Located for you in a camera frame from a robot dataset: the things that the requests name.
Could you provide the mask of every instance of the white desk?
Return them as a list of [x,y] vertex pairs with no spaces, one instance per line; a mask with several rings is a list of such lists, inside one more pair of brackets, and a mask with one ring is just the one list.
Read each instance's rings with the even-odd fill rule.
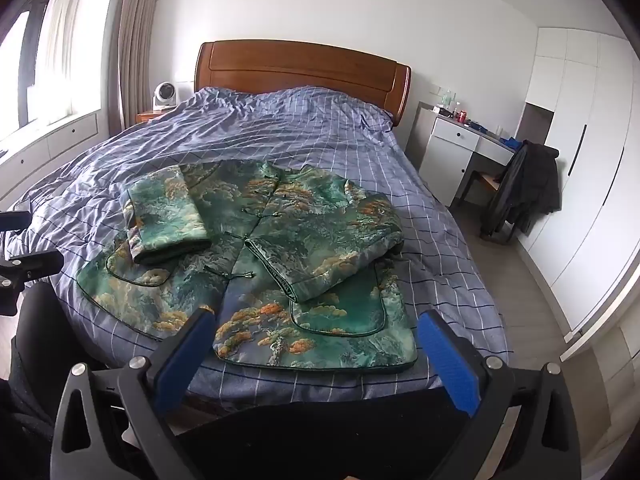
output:
[[[420,160],[422,146],[425,148]],[[429,190],[445,206],[451,205],[456,196],[473,153],[506,166],[514,151],[489,135],[434,113],[427,105],[418,106],[407,142],[407,156]]]

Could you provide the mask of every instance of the sheer curtain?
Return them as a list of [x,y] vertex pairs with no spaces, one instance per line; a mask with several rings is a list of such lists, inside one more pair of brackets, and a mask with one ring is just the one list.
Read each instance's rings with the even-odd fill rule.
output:
[[118,35],[118,68],[122,127],[151,108],[149,47],[156,0],[123,0]]
[[49,0],[36,57],[37,117],[42,125],[73,113],[71,43],[79,0]]

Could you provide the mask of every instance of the wooden chair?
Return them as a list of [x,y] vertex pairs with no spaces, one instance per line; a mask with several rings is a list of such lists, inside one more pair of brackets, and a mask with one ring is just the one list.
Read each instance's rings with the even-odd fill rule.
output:
[[[500,182],[497,182],[496,177],[494,177],[493,175],[490,175],[488,173],[481,173],[480,171],[474,171],[471,174],[471,177],[469,178],[469,182],[466,183],[465,189],[462,192],[462,195],[460,196],[459,203],[462,203],[464,201],[467,194],[469,193],[469,190],[471,189],[471,186],[476,181],[482,183],[487,189],[492,190],[494,194],[498,191],[498,188],[500,187]],[[514,232],[515,232],[515,226],[512,226],[511,231],[509,232],[509,236],[506,239],[504,239],[504,237],[500,239],[500,237],[484,235],[482,233],[480,233],[480,238],[482,238],[482,240],[487,240],[489,242],[493,242],[496,244],[508,245],[511,242],[511,239],[513,238]]]
[[469,177],[469,181],[466,183],[465,190],[462,192],[462,195],[460,195],[460,202],[464,202],[471,186],[476,181],[481,182],[487,189],[493,189],[494,192],[498,191],[498,188],[500,187],[500,182],[496,182],[493,175],[474,171],[471,173],[471,177]]

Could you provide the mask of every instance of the white wardrobe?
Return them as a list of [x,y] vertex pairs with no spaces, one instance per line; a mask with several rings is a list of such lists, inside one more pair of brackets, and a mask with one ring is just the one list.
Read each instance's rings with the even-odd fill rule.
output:
[[626,40],[540,28],[527,101],[554,112],[562,209],[520,243],[577,333],[640,242],[640,64]]

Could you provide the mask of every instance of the green brocade jacket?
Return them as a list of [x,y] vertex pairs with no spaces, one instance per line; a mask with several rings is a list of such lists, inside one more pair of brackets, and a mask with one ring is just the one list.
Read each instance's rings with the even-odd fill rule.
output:
[[78,273],[98,306],[155,338],[199,307],[236,364],[397,372],[415,342],[388,253],[402,231],[383,194],[305,166],[171,166],[120,199],[127,230]]

